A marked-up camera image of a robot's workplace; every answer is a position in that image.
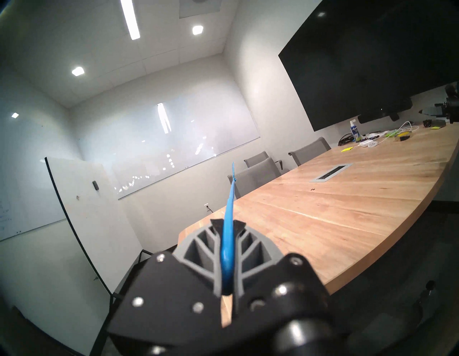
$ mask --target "cable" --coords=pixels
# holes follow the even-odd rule
[[[338,141],[338,146],[344,146],[350,142],[354,141],[354,136],[352,134],[345,134],[340,140]]]
[[[385,140],[386,140],[387,138],[389,138],[389,137],[394,137],[394,136],[396,136],[396,135],[398,135],[398,134],[401,134],[402,132],[406,132],[406,131],[413,132],[413,131],[416,131],[416,130],[418,130],[418,129],[419,129],[419,126],[418,126],[418,125],[414,125],[414,126],[413,126],[413,125],[411,125],[411,122],[405,121],[405,122],[403,123],[402,126],[400,126],[397,130],[395,130],[394,132],[392,132],[389,136],[386,136],[386,137],[384,138],[384,140],[382,140],[382,141],[380,141],[380,142],[378,142],[378,141],[372,141],[372,142],[370,142],[370,143],[368,144],[368,147],[376,147],[377,145],[379,145],[381,142],[385,141]]]

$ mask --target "blue plastic piece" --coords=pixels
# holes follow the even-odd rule
[[[223,236],[221,239],[220,264],[222,267],[222,291],[225,295],[233,292],[233,275],[234,275],[234,254],[235,242],[233,232],[233,203],[234,203],[234,176],[233,162],[233,181],[229,191],[228,202],[226,203],[225,218],[223,221]]]

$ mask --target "ceiling vent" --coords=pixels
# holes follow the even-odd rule
[[[222,0],[180,0],[180,18],[219,12]]]

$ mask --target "gray 3d-printed part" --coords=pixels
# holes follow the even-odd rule
[[[215,296],[221,296],[220,235],[212,224],[188,235],[173,256],[208,282]],[[240,298],[259,272],[275,265],[283,256],[269,238],[245,226],[236,236],[234,295]]]
[[[256,280],[256,275],[275,265],[284,257],[279,248],[268,237],[246,226],[236,236],[234,295],[244,295]]]
[[[177,246],[173,256],[203,277],[202,280],[212,286],[215,296],[221,296],[220,235],[212,224],[189,234]]]

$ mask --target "television screen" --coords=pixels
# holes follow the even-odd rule
[[[315,131],[388,115],[459,79],[459,1],[324,0],[279,58]]]

